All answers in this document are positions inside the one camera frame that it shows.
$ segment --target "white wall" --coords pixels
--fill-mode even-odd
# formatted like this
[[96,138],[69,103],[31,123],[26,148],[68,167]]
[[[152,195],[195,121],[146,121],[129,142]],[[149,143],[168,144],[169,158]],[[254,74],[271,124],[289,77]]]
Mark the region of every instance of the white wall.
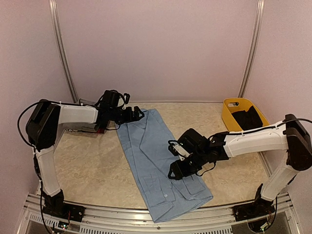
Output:
[[[259,44],[245,97],[270,123],[285,114],[312,119],[312,2],[266,0]],[[312,134],[312,125],[304,126]],[[273,169],[282,154],[267,154]],[[312,169],[288,187],[303,233],[312,230]]]
[[0,22],[0,233],[12,234],[27,194],[38,186],[32,150],[18,135],[18,116],[41,98],[71,99],[49,2],[0,0]]
[[81,98],[223,101],[238,95],[256,0],[62,0],[58,14]]

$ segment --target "yellow basket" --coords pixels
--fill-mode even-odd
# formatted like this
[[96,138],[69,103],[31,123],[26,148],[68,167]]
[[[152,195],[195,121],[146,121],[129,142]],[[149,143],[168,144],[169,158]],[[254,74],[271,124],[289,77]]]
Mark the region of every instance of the yellow basket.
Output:
[[232,113],[237,111],[248,111],[252,106],[254,106],[255,110],[258,112],[263,126],[270,125],[261,111],[259,111],[259,109],[248,99],[227,98],[223,101],[222,120],[230,132],[239,132],[243,130],[232,116]]

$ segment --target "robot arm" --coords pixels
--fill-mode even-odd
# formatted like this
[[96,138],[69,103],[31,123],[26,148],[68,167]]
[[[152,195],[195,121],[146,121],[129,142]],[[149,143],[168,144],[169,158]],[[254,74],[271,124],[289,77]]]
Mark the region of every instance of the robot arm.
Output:
[[37,175],[42,181],[45,199],[44,213],[71,220],[81,221],[84,208],[64,203],[54,167],[54,144],[58,126],[65,123],[93,124],[95,129],[106,129],[109,121],[117,124],[138,121],[144,117],[136,106],[124,108],[130,95],[121,95],[115,90],[106,90],[95,105],[62,104],[41,100],[31,114],[26,133],[29,143],[34,146],[34,163]]
[[187,130],[178,141],[169,141],[169,150],[180,160],[170,165],[168,177],[182,179],[197,174],[206,163],[228,160],[242,154],[285,150],[282,163],[261,184],[252,204],[235,207],[237,221],[274,212],[273,200],[300,172],[312,166],[312,147],[309,133],[294,115],[284,121],[242,132],[223,132],[205,138],[194,129]]

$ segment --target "marble floor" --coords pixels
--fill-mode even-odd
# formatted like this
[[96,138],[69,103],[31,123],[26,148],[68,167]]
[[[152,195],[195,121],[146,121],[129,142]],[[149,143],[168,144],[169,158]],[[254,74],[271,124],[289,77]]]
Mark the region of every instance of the marble floor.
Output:
[[[194,128],[202,135],[226,131],[222,104],[131,103],[157,109],[179,138]],[[58,181],[65,199],[85,204],[146,209],[124,156],[116,131],[103,135],[65,132],[54,154]],[[219,161],[202,177],[214,198],[204,206],[224,205],[254,198],[267,174],[257,153]]]

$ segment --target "metal base plate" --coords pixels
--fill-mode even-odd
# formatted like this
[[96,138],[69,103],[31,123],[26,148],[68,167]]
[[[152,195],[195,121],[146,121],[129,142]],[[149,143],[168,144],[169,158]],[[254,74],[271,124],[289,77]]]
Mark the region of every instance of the metal base plate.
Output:
[[247,219],[253,219],[261,216],[268,215],[269,212],[274,213],[274,206],[268,207],[255,207],[253,203],[237,205],[233,207],[236,222]]
[[[203,234],[203,233],[245,233],[245,231],[232,231],[233,227],[241,225],[244,230],[246,228],[246,220],[235,221],[233,214],[233,205],[223,205],[219,207],[200,208],[194,211],[188,212],[173,220],[154,223],[148,212],[148,210],[138,209],[126,209],[126,208],[112,208],[103,206],[93,206],[87,204],[73,203],[73,205],[84,206],[85,212],[82,222],[70,222],[70,230],[74,233],[99,233],[99,234]],[[19,219],[17,234],[25,234],[34,232],[26,232],[28,226],[31,223],[41,223],[40,214],[40,196],[29,194],[26,203],[23,208],[23,213]],[[292,234],[300,234],[298,226],[298,219],[294,211],[291,199],[288,194],[281,194],[278,196],[278,214],[283,214],[283,226],[285,229],[291,230]],[[50,227],[57,227],[59,222],[65,222],[66,219],[60,219],[53,217],[52,215],[44,214],[45,223]],[[286,234],[285,229],[278,228],[278,232],[274,232],[275,225],[278,223],[278,219],[275,221],[274,226],[270,229],[270,232],[275,234]]]

